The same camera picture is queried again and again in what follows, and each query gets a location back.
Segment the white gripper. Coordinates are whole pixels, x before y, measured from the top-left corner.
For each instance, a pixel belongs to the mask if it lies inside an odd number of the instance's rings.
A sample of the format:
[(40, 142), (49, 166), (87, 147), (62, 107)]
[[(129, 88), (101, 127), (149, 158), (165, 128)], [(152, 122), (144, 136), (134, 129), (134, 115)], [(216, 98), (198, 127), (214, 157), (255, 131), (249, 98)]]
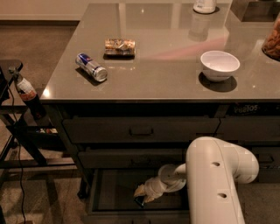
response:
[(134, 197), (144, 196), (143, 202), (150, 203), (160, 198), (164, 193), (174, 193), (186, 185), (185, 164), (165, 164), (154, 178), (148, 179), (137, 187)]

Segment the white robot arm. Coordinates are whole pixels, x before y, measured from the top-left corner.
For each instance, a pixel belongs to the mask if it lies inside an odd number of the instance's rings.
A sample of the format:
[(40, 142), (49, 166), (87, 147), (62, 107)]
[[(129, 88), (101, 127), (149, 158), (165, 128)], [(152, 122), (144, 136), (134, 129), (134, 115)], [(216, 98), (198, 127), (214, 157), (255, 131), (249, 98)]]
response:
[(191, 224), (245, 224), (236, 184), (253, 182), (259, 173), (249, 150), (216, 137), (193, 140), (183, 164), (165, 164), (157, 176), (134, 192), (149, 203), (164, 193), (187, 188)]

